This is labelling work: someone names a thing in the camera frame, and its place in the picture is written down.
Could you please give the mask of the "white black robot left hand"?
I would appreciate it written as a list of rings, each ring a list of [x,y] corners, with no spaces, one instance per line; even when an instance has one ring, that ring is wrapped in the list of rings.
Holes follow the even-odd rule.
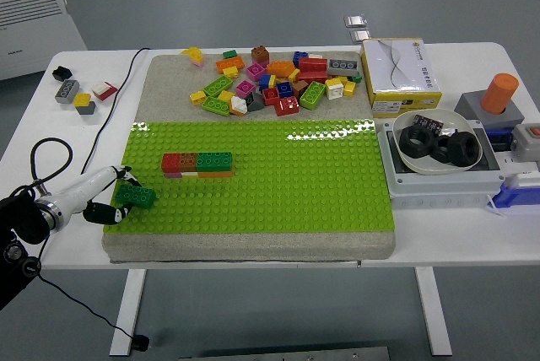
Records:
[[[81,213],[94,197],[107,189],[116,180],[125,180],[132,185],[141,186],[130,173],[131,167],[107,166],[101,170],[81,175],[72,185],[54,194],[50,199],[59,217],[60,227],[68,224],[75,213]]]

